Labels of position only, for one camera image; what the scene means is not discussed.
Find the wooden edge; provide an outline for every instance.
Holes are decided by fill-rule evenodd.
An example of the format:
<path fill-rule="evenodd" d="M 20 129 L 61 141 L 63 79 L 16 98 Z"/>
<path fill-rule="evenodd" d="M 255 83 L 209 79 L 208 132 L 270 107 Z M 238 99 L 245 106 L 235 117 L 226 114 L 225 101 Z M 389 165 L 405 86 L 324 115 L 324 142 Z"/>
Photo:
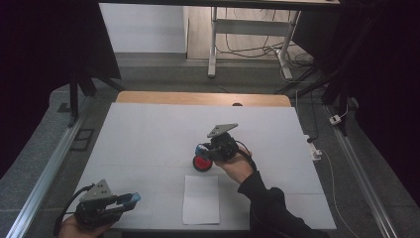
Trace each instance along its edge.
<path fill-rule="evenodd" d="M 285 95 L 200 92 L 122 91 L 116 102 L 216 106 L 240 103 L 243 106 L 291 107 Z"/>

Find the white tabletop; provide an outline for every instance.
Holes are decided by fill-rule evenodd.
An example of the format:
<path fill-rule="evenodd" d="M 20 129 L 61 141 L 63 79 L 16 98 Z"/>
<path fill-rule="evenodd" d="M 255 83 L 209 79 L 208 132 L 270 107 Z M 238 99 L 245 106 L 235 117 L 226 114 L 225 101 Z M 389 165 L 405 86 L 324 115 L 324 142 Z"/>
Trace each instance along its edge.
<path fill-rule="evenodd" d="M 312 228 L 335 229 L 294 108 L 113 103 L 77 189 L 106 179 L 114 194 L 138 192 L 136 208 L 113 227 L 158 230 L 246 230 L 250 202 L 217 167 L 197 172 L 197 144 L 218 124 L 252 152 L 267 188 Z M 182 224 L 185 176 L 218 176 L 220 223 Z M 78 200 L 69 211 L 74 210 Z"/>

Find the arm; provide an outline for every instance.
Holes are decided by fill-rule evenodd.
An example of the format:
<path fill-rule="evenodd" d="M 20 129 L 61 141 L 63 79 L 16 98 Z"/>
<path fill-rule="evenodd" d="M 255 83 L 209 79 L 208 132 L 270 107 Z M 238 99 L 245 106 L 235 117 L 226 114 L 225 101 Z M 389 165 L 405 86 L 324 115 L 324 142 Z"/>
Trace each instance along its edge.
<path fill-rule="evenodd" d="M 229 162 L 216 162 L 228 176 L 240 184 L 238 189 L 251 201 L 250 227 L 255 237 L 328 237 L 312 230 L 303 219 L 295 217 L 287 209 L 284 193 L 279 188 L 265 188 L 260 172 L 254 172 L 248 161 L 237 154 Z"/>

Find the white wall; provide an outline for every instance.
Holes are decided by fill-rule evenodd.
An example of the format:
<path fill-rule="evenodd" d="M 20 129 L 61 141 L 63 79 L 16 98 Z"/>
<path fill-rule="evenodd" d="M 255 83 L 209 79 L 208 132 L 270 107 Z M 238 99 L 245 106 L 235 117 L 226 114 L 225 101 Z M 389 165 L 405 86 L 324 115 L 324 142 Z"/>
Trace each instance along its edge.
<path fill-rule="evenodd" d="M 186 53 L 187 8 L 107 3 L 100 8 L 114 52 Z"/>

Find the human hand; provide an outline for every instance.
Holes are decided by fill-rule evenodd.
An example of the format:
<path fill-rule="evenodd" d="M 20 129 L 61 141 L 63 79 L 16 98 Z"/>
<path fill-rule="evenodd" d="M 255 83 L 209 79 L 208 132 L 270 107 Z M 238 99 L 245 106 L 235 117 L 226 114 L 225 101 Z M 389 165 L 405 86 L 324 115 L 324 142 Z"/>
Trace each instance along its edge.
<path fill-rule="evenodd" d="M 69 216 L 61 223 L 59 238 L 96 238 L 105 231 L 109 230 L 113 224 L 104 225 L 94 230 L 86 230 L 81 227 L 74 215 Z"/>
<path fill-rule="evenodd" d="M 244 148 L 240 147 L 240 150 L 245 153 L 249 153 L 250 156 L 253 155 L 253 153 L 248 152 Z M 234 158 L 227 162 L 216 161 L 214 164 L 222 168 L 231 179 L 235 180 L 239 184 L 241 184 L 248 176 L 254 172 L 248 160 L 239 153 L 237 153 Z"/>

